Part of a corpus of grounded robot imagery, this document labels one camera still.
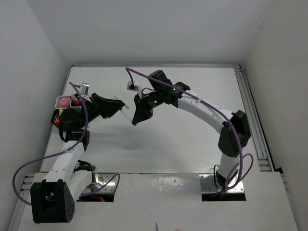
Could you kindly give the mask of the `red gel pen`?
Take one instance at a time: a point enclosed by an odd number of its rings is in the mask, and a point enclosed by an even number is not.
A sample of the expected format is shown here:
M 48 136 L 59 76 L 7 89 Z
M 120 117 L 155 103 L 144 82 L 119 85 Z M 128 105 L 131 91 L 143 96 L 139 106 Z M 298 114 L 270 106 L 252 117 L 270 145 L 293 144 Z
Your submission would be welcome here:
M 72 96 L 70 97 L 70 99 L 71 99 L 71 106 L 81 106 L 81 105 L 82 105 L 82 103 L 81 103 L 81 101 L 79 100 L 79 98 L 76 97 L 75 95 L 72 95 Z

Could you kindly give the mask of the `purple cap white marker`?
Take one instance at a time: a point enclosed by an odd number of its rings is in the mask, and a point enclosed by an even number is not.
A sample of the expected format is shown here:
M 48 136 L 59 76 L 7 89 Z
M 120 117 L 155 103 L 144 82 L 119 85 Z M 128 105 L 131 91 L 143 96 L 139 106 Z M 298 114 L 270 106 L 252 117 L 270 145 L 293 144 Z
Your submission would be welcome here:
M 123 107 L 120 109 L 120 111 L 132 125 L 136 126 L 136 124 L 133 122 L 134 114 L 129 109 Z

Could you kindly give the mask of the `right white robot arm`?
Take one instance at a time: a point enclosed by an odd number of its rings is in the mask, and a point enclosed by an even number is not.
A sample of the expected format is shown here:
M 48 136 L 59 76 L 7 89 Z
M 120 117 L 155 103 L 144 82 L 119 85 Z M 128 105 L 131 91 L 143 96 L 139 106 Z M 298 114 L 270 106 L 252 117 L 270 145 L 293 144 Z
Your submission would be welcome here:
M 188 85 L 182 82 L 172 84 L 162 70 L 156 70 L 146 78 L 153 91 L 148 94 L 139 91 L 134 96 L 135 114 L 132 124 L 150 119 L 153 109 L 164 103 L 193 114 L 219 134 L 218 148 L 222 154 L 215 175 L 216 183 L 226 190 L 235 176 L 238 177 L 237 181 L 241 181 L 245 177 L 243 148 L 251 137 L 246 113 L 241 110 L 231 112 L 210 104 Z

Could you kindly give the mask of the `pink glitter bottle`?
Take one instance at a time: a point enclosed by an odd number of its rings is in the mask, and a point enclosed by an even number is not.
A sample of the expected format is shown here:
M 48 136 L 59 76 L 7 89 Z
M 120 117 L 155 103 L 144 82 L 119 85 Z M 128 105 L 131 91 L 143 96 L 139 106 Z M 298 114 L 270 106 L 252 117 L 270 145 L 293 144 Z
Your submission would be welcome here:
M 60 101 L 59 101 L 59 104 L 60 104 L 60 107 L 61 108 L 67 108 L 70 106 L 70 102 L 67 98 L 62 98 Z

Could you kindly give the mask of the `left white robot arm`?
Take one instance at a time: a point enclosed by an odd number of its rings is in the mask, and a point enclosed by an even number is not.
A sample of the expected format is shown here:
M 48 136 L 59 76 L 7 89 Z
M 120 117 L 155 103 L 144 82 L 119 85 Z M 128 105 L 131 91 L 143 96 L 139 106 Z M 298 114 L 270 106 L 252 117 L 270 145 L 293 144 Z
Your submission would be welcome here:
M 51 122 L 64 142 L 50 171 L 30 188 L 35 223 L 68 223 L 75 213 L 75 202 L 102 189 L 114 193 L 114 177 L 103 178 L 94 165 L 80 160 L 90 142 L 89 124 L 95 118 L 110 118 L 125 106 L 119 99 L 106 99 L 93 93 L 58 96 Z

